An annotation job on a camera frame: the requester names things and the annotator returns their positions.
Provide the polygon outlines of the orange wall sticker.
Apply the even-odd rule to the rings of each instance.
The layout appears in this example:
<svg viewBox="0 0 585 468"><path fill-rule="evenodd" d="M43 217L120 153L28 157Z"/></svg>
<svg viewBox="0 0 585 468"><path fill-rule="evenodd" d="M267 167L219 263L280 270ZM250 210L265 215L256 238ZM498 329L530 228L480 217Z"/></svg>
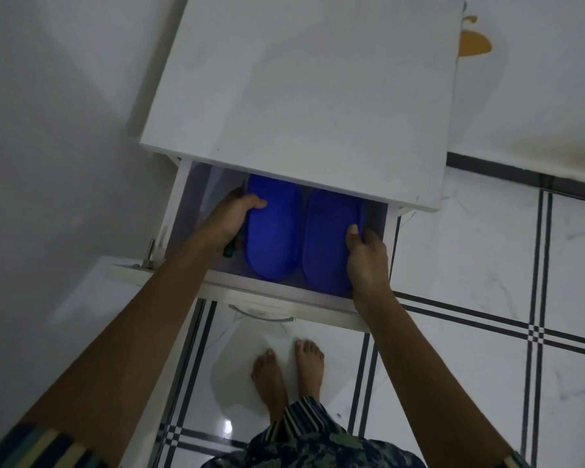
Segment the orange wall sticker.
<svg viewBox="0 0 585 468"><path fill-rule="evenodd" d="M458 58L488 54L492 49L491 41L484 34L461 28Z"/></svg>

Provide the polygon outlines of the person's left forearm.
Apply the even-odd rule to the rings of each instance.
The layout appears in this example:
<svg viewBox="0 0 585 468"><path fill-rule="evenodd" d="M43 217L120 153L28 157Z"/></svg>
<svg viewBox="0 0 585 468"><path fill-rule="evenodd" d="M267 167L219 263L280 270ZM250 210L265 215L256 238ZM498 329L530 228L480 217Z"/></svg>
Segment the person's left forearm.
<svg viewBox="0 0 585 468"><path fill-rule="evenodd" d="M192 236L24 414L118 467L224 244Z"/></svg>

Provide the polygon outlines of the person's left foot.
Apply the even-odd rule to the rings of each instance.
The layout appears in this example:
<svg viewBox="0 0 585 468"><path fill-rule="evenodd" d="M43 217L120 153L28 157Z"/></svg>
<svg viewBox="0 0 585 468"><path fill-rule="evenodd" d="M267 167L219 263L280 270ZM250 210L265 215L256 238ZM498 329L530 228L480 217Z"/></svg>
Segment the person's left foot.
<svg viewBox="0 0 585 468"><path fill-rule="evenodd" d="M270 423L280 422L289 405L289 398L277 356L271 348L254 361L251 379L268 411Z"/></svg>

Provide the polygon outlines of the person's right foot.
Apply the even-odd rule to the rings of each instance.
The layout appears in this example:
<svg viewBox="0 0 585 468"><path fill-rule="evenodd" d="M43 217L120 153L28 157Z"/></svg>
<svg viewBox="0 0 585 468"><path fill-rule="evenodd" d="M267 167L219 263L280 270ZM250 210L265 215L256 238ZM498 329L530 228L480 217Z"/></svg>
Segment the person's right foot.
<svg viewBox="0 0 585 468"><path fill-rule="evenodd" d="M309 339L296 340L294 352L299 397L312 397L319 402L324 377L324 354L319 346Z"/></svg>

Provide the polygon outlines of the person's right hand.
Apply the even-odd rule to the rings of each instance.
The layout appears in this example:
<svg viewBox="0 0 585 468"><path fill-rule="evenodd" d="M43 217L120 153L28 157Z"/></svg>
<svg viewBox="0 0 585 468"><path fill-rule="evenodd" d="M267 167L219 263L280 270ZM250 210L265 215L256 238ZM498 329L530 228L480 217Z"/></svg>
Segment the person's right hand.
<svg viewBox="0 0 585 468"><path fill-rule="evenodd" d="M356 311L367 319L392 305L395 296L390 288L387 248L370 228L362 233L361 246L349 253L347 274L352 284Z"/></svg>

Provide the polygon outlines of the person's foot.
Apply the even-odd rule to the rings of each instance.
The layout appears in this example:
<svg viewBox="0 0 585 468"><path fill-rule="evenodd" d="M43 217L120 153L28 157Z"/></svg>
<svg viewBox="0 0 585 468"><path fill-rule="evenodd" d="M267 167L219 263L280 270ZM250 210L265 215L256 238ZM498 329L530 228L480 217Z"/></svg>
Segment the person's foot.
<svg viewBox="0 0 585 468"><path fill-rule="evenodd" d="M296 340L294 352L299 397L312 397L319 402L324 377L324 354L319 346L309 339Z"/></svg>
<svg viewBox="0 0 585 468"><path fill-rule="evenodd" d="M251 379L268 411L270 423L280 422L289 405L289 398L277 356L271 348L254 361Z"/></svg>

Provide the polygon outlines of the blue slipper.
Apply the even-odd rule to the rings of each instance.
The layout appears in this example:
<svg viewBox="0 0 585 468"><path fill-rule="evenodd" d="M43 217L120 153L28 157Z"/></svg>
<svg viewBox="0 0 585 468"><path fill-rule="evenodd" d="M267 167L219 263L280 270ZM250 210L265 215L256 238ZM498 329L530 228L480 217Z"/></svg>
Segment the blue slipper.
<svg viewBox="0 0 585 468"><path fill-rule="evenodd" d="M248 212L244 238L249 267L260 278L279 281L297 266L301 242L302 190L295 183L252 174L248 193L267 202Z"/></svg>
<svg viewBox="0 0 585 468"><path fill-rule="evenodd" d="M364 200L324 189L311 192L305 209L301 267L313 290L344 297L351 288L345 236L364 222Z"/></svg>

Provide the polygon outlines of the person's right forearm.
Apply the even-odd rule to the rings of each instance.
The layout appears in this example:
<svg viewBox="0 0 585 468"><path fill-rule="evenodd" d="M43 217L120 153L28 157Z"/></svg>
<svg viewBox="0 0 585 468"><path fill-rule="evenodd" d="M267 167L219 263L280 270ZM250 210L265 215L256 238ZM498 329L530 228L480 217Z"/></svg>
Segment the person's right forearm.
<svg viewBox="0 0 585 468"><path fill-rule="evenodd" d="M390 290L354 293L428 468L497 468L515 450Z"/></svg>

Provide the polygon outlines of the white drawer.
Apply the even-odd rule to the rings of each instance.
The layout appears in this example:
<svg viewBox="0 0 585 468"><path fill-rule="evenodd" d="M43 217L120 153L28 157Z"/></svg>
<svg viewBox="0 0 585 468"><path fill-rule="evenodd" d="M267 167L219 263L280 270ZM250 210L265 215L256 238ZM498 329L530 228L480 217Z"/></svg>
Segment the white drawer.
<svg viewBox="0 0 585 468"><path fill-rule="evenodd" d="M150 241L143 263L112 265L108 271L109 278L121 283L143 286L164 259L179 250L187 237L202 224L229 191L240 186L242 180L246 180L248 185L249 177L250 173L247 172L205 163L180 164L158 237ZM311 192L320 188L309 186L300 188L303 198L301 241L294 271L279 281L260 278L249 267L242 244L242 247L234 252L233 257L219 258L211 267L198 298L265 311L278 317L295 317L304 321L367 332L367 325L359 316L351 299L351 289L344 297L317 292L310 287L304 277L301 255L306 204ZM390 250L396 241L397 220L404 212L403 209L394 204L362 199L364 222L359 227L360 232L363 232L365 227L373 229Z"/></svg>

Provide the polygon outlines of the striped right sleeve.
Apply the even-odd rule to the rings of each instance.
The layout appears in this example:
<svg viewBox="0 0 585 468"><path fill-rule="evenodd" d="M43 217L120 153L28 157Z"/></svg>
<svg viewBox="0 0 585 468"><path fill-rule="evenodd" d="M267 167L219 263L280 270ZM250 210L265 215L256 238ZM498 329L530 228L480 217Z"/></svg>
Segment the striped right sleeve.
<svg viewBox="0 0 585 468"><path fill-rule="evenodd" d="M531 468L524 458L518 453L513 452L504 458L495 468Z"/></svg>

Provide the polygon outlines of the striped sleeve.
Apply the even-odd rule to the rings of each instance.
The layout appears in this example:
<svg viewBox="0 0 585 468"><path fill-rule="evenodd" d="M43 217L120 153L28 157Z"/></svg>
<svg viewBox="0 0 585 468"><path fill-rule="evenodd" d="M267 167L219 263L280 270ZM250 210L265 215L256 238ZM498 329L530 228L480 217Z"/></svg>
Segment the striped sleeve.
<svg viewBox="0 0 585 468"><path fill-rule="evenodd" d="M110 468L69 434L20 423L0 440L0 468Z"/></svg>
<svg viewBox="0 0 585 468"><path fill-rule="evenodd" d="M513 452L504 458L495 468L531 468L524 458L518 453Z"/></svg>

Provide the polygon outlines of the person's left hand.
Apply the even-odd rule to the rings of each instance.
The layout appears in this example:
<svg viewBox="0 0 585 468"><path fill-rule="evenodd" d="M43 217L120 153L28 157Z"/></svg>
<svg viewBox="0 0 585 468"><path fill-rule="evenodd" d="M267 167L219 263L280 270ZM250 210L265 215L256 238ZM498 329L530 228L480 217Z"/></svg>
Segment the person's left hand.
<svg viewBox="0 0 585 468"><path fill-rule="evenodd" d="M223 254L224 247L234 237L243 218L250 211L241 209L239 198L242 195L230 200L226 200L225 196L198 228L198 235L215 256Z"/></svg>

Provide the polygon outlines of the striped left sleeve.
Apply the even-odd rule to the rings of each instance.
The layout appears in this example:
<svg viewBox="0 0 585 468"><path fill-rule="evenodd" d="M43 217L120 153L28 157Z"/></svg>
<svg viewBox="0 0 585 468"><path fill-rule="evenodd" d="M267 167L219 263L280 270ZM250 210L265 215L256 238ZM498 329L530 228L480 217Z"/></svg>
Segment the striped left sleeve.
<svg viewBox="0 0 585 468"><path fill-rule="evenodd" d="M20 423L0 440L0 468L110 468L69 434Z"/></svg>

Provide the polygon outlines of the patterned dark garment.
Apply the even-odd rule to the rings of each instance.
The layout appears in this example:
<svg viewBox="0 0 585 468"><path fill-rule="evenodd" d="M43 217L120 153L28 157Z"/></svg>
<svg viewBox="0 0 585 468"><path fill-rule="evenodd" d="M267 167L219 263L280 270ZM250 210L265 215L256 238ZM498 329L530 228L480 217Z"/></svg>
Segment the patterned dark garment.
<svg viewBox="0 0 585 468"><path fill-rule="evenodd" d="M352 435L311 396L288 405L280 420L246 448L214 457L202 468L427 468L390 442Z"/></svg>

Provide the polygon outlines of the white cabinet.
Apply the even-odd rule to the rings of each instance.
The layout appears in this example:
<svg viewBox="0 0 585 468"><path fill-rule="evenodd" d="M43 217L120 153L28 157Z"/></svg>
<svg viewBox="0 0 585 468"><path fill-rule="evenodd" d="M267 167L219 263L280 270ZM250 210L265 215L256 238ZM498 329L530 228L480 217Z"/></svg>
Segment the white cabinet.
<svg viewBox="0 0 585 468"><path fill-rule="evenodd" d="M465 0L188 0L140 143L440 207Z"/></svg>

